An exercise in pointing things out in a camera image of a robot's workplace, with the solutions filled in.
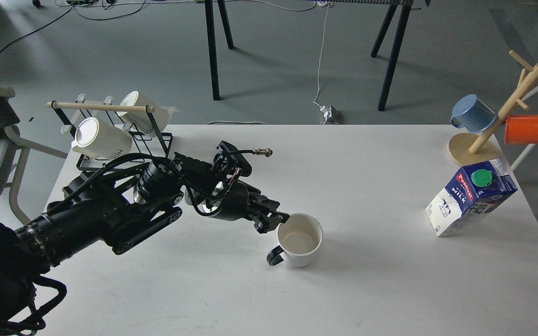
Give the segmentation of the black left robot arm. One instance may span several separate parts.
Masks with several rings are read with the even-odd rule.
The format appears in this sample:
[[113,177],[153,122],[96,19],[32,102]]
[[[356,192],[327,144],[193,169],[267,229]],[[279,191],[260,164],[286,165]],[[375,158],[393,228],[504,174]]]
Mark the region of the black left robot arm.
[[0,223],[0,335],[45,327],[43,317],[67,294],[65,284],[45,277],[52,267],[98,241],[126,253],[177,221],[181,200],[204,217],[252,221],[260,233],[285,223],[290,215],[278,211],[278,201],[241,181],[252,172],[246,154],[272,151],[222,141],[212,162],[180,153],[127,154],[73,179],[63,200],[23,227]]

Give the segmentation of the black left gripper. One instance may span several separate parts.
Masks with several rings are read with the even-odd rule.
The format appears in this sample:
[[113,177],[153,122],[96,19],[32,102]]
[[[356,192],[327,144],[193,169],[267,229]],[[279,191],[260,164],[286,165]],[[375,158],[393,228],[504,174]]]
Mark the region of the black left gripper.
[[275,230],[290,218],[288,213],[276,212],[278,206],[278,201],[267,198],[261,194],[260,189],[237,181],[219,204],[212,206],[211,212],[203,212],[202,215],[226,221],[247,219],[254,222],[258,233],[264,234]]

